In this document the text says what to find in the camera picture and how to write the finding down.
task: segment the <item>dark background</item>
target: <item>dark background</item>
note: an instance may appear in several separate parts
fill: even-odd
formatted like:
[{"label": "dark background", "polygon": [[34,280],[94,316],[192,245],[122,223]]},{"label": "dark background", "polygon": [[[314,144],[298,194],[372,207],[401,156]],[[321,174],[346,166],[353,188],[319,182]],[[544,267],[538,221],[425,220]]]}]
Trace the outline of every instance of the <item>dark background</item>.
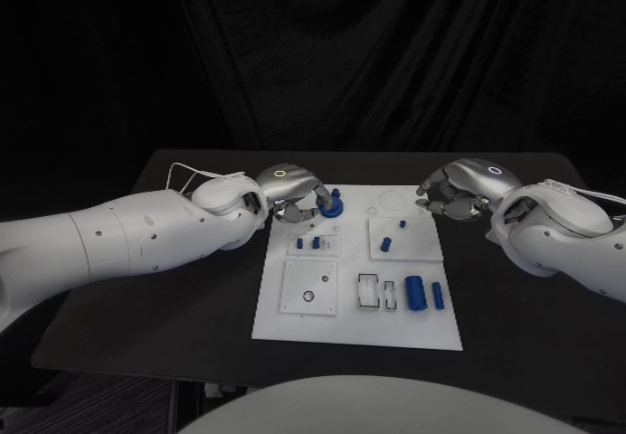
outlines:
[{"label": "dark background", "polygon": [[7,0],[0,221],[127,194],[160,148],[558,152],[624,195],[624,28],[622,0]]}]

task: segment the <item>cable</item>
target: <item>cable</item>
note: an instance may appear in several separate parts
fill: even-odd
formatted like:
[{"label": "cable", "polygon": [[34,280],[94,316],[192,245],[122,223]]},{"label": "cable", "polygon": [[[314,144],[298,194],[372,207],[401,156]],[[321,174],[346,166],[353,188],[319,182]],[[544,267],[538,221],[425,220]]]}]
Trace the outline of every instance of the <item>cable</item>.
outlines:
[{"label": "cable", "polygon": [[[554,181],[551,179],[547,179],[545,182],[558,183],[558,181]],[[587,194],[588,196],[597,197],[598,199],[604,199],[606,201],[620,203],[622,205],[626,205],[626,199],[622,199],[617,196],[613,196],[613,194],[606,193],[597,193],[590,190],[583,190],[581,188],[572,187],[571,185],[567,185],[564,183],[558,183],[562,187],[571,188],[575,192]]]},{"label": "cable", "polygon": [[183,165],[182,163],[171,163],[170,171],[169,171],[169,173],[167,173],[166,190],[170,189],[171,169],[173,169],[173,167],[174,167],[176,165],[179,165],[179,166],[184,167],[186,169],[192,170],[193,172],[196,172],[196,173],[192,175],[192,177],[189,178],[189,181],[186,182],[183,189],[186,188],[186,186],[187,186],[189,183],[192,182],[193,176],[195,176],[196,174],[205,175],[205,176],[209,177],[209,178],[228,178],[229,176],[236,176],[236,175],[244,175],[244,174],[245,174],[245,172],[235,172],[234,174],[229,174],[229,175],[219,175],[219,174],[215,174],[215,173],[212,173],[212,172],[205,172],[203,170],[196,170],[193,167],[189,167],[187,165]]}]

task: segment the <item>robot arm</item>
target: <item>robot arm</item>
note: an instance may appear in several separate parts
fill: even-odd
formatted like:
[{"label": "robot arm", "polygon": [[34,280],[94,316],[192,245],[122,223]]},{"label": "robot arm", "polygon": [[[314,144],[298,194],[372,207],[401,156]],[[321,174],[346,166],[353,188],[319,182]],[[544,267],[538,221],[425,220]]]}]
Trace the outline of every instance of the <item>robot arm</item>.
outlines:
[{"label": "robot arm", "polygon": [[434,172],[417,194],[440,187],[448,202],[417,200],[431,212],[460,221],[492,215],[486,238],[528,273],[562,271],[590,290],[626,302],[626,227],[578,193],[626,203],[552,180],[522,186],[495,163],[460,159]]},{"label": "robot arm", "polygon": [[313,218],[320,211],[294,204],[310,191],[330,206],[320,180],[296,165],[268,169],[257,181],[242,173],[196,172],[213,179],[190,198],[166,188],[78,212],[0,223],[0,332],[63,290],[235,249],[262,229],[271,208],[281,222]]}]

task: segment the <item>blue block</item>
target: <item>blue block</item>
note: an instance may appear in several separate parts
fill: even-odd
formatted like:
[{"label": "blue block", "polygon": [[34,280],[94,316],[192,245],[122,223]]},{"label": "blue block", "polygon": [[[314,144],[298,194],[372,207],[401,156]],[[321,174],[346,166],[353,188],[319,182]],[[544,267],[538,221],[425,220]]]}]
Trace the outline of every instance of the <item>blue block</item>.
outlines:
[{"label": "blue block", "polygon": [[446,306],[443,305],[443,293],[441,293],[440,282],[433,282],[433,298],[434,298],[434,308],[437,310],[444,310]]},{"label": "blue block", "polygon": [[428,309],[427,294],[424,293],[424,282],[421,277],[409,276],[404,279],[407,286],[408,308],[411,310]]},{"label": "blue block", "polygon": [[389,237],[385,237],[385,239],[382,239],[381,250],[382,250],[384,252],[386,252],[389,246],[391,246],[391,238],[389,238]]},{"label": "blue block", "polygon": [[320,214],[327,217],[329,219],[332,219],[333,217],[336,217],[342,212],[343,212],[343,202],[339,199],[339,196],[342,194],[339,193],[339,190],[336,188],[333,188],[333,192],[330,193],[330,196],[333,197],[333,204],[330,205],[330,210],[324,210],[323,209],[323,204],[320,203],[317,205],[317,207],[320,208]]}]

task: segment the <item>table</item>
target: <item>table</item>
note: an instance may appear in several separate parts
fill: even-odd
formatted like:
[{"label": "table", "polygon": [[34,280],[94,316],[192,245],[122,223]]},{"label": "table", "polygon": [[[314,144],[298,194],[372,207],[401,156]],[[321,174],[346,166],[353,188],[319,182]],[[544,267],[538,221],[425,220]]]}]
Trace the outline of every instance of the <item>table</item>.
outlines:
[{"label": "table", "polygon": [[[583,185],[555,154],[161,150],[133,192],[164,188],[174,161],[251,176],[290,162],[327,184],[418,184],[461,156],[497,162],[525,184],[549,177]],[[183,185],[183,175],[174,183]],[[34,366],[252,387],[320,375],[385,375],[453,385],[539,411],[626,420],[626,305],[565,275],[522,272],[483,238],[487,219],[435,216],[435,223],[463,352],[252,340],[268,221],[239,249],[75,289]]]}]

